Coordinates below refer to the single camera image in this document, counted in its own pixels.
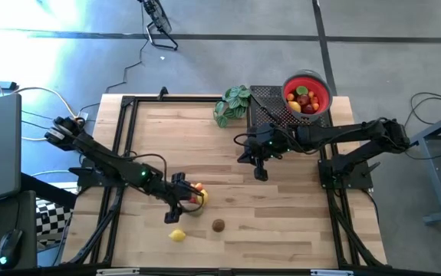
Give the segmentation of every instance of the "concrete floor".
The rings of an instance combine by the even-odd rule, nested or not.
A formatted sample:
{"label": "concrete floor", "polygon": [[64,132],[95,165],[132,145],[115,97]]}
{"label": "concrete floor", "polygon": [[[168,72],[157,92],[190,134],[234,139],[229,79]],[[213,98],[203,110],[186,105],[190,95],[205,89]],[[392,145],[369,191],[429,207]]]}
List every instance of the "concrete floor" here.
{"label": "concrete floor", "polygon": [[[320,0],[327,35],[441,37],[441,0]],[[175,34],[317,35],[310,0],[163,0]],[[0,28],[50,31],[140,33],[140,6],[134,0],[26,0],[0,5]],[[0,80],[22,87],[45,86],[62,93],[77,111],[99,102],[106,87],[121,81],[144,40],[27,38],[0,31]],[[222,93],[233,85],[281,85],[297,69],[324,75],[316,41],[178,41],[177,52],[147,45],[143,64],[129,70],[126,85],[110,93]],[[329,43],[338,95],[349,96],[358,122],[377,117],[404,122],[410,97],[421,91],[441,94],[441,44]],[[23,109],[49,117],[67,116],[57,98],[25,92]],[[97,109],[89,109],[95,117]],[[424,104],[425,120],[441,118],[441,103]],[[24,120],[50,126],[27,115]],[[425,128],[410,121],[408,134]],[[23,134],[43,130],[23,125]],[[78,155],[49,143],[23,141],[22,170],[36,173],[77,166]],[[396,268],[441,272],[441,223],[425,226],[422,217],[439,210],[422,161],[383,154],[373,171],[380,229],[389,264]],[[42,176],[72,181],[71,174]]]}

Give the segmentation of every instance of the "wooden tabletop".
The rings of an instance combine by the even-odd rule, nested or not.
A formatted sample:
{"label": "wooden tabletop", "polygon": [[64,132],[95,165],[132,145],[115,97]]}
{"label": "wooden tabletop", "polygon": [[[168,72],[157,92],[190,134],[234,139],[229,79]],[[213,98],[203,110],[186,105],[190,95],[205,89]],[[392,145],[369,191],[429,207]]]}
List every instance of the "wooden tabletop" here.
{"label": "wooden tabletop", "polygon": [[[122,96],[103,95],[97,115],[94,138],[108,148],[113,144]],[[269,160],[265,163],[269,181],[257,181],[254,166],[236,162],[243,148],[232,142],[236,134],[246,131],[245,120],[230,121],[226,129],[220,129],[212,119],[213,106],[140,104],[132,150],[164,156],[169,177],[185,172],[190,182],[202,182],[209,202],[202,216],[182,215],[179,223],[166,225],[163,218],[167,205],[127,189],[113,266],[336,268],[327,198],[318,179],[318,154],[287,153],[283,160]],[[348,97],[335,97],[331,113],[334,125],[354,122]],[[344,153],[358,143],[338,146]],[[158,159],[140,161],[163,169]],[[89,189],[77,199],[64,261],[74,257],[94,231],[102,192],[101,188]],[[376,258],[385,263],[372,202],[356,190],[349,190],[348,198],[355,231]],[[212,230],[215,219],[225,221],[223,232]],[[183,242],[169,239],[168,234],[175,228],[187,234]],[[107,236],[105,232],[101,257]],[[345,236],[343,240],[345,256],[350,260]]]}

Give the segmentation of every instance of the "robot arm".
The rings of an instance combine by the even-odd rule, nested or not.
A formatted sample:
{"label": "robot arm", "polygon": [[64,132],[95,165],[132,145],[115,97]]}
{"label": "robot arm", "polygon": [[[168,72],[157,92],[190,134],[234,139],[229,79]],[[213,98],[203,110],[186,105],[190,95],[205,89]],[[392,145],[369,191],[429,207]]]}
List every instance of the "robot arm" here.
{"label": "robot arm", "polygon": [[54,126],[44,135],[54,146],[65,151],[77,150],[93,163],[87,168],[69,169],[79,176],[79,182],[93,183],[94,186],[130,186],[162,199],[170,207],[165,223],[179,221],[179,216],[185,211],[180,200],[189,200],[192,193],[202,196],[201,192],[191,188],[184,173],[175,174],[172,182],[168,182],[160,170],[145,163],[134,162],[136,156],[118,156],[95,141],[81,127],[79,121],[58,117],[54,120]]}
{"label": "robot arm", "polygon": [[248,139],[241,144],[245,151],[237,161],[254,165],[255,178],[261,181],[268,180],[264,161],[272,157],[282,159],[287,151],[313,154],[329,143],[369,140],[369,143],[351,153],[333,156],[326,164],[327,173],[339,177],[350,174],[355,166],[376,155],[402,153],[410,146],[403,126],[385,118],[339,127],[309,125],[282,129],[274,123],[264,123],[258,128],[251,128],[248,133],[238,135],[236,139],[240,136],[247,136]]}

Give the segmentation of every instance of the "green plant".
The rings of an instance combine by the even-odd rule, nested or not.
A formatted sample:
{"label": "green plant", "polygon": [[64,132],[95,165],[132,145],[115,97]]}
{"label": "green plant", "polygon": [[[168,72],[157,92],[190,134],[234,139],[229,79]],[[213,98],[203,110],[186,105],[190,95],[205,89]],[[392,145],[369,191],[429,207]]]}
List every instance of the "green plant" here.
{"label": "green plant", "polygon": [[229,119],[238,119],[245,116],[249,105],[251,91],[244,85],[229,88],[222,96],[222,101],[215,105],[213,119],[219,127],[227,127]]}

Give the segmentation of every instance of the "black perforated tray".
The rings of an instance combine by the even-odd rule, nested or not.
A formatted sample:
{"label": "black perforated tray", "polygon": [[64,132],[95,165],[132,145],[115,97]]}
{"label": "black perforated tray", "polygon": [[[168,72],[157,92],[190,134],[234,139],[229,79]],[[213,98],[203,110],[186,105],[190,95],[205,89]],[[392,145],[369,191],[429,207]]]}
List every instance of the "black perforated tray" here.
{"label": "black perforated tray", "polygon": [[[285,102],[281,98],[281,87],[279,86],[251,86],[252,94],[264,104],[269,111],[278,116],[281,120],[281,126],[287,125],[308,125],[311,124],[306,120],[299,120],[291,115],[290,111],[285,107]],[[262,110],[255,100],[251,100],[248,109],[248,127],[258,127],[263,123],[275,123],[275,121]],[[329,116],[325,113],[315,122],[321,127],[328,127],[331,125]]]}

